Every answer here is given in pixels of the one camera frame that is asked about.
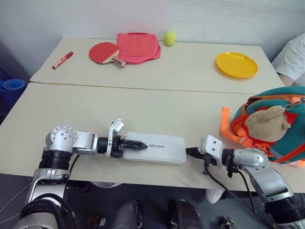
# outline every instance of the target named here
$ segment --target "white wall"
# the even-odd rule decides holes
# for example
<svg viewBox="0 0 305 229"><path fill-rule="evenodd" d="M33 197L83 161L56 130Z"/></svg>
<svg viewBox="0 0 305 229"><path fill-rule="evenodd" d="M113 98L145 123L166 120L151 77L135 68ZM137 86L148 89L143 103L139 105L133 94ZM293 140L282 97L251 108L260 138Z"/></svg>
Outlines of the white wall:
<svg viewBox="0 0 305 229"><path fill-rule="evenodd" d="M62 36L116 38L119 32L140 31L163 40L169 30L176 32L179 42L261 45L273 59L288 40L305 31L305 2L0 0L0 45L28 76L39 69ZM0 65L6 62L0 59Z"/></svg>

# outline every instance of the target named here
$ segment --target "pink towel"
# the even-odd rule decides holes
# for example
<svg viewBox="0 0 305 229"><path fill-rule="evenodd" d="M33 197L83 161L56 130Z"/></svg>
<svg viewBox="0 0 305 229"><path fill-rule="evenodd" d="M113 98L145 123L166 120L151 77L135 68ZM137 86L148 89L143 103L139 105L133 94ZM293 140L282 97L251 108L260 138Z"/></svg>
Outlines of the pink towel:
<svg viewBox="0 0 305 229"><path fill-rule="evenodd" d="M161 47L156 35L147 33L118 34L119 58L128 63L142 63L160 58Z"/></svg>

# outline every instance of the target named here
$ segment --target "wooden paddle handle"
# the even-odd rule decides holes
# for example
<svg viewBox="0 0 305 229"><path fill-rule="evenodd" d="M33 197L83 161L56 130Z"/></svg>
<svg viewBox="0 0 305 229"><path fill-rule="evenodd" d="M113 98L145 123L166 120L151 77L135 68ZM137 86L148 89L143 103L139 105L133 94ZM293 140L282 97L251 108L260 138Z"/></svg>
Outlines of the wooden paddle handle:
<svg viewBox="0 0 305 229"><path fill-rule="evenodd" d="M111 58L116 64L120 65L121 67L124 67L126 64L125 60L122 60L121 58L117 57L117 56L113 56Z"/></svg>

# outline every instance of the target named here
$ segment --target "white sleeve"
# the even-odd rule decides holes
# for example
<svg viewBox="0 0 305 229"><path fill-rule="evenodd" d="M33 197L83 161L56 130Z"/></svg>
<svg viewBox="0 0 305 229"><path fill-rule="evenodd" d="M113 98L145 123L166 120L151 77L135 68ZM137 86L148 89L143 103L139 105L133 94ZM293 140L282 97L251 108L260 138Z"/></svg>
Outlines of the white sleeve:
<svg viewBox="0 0 305 229"><path fill-rule="evenodd" d="M294 81L305 73L305 33L287 43L272 61L274 69Z"/></svg>

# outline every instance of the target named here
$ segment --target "ping pong paddle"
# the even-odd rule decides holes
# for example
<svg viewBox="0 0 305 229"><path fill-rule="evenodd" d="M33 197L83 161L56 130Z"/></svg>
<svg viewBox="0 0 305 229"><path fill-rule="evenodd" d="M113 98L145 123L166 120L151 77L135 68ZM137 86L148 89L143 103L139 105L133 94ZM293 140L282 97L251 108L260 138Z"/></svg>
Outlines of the ping pong paddle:
<svg viewBox="0 0 305 229"><path fill-rule="evenodd" d="M119 48L115 44L110 42L102 42L94 45L89 51L89 57L96 63L104 64L109 62L115 62L117 65L124 67L125 60L118 57Z"/></svg>

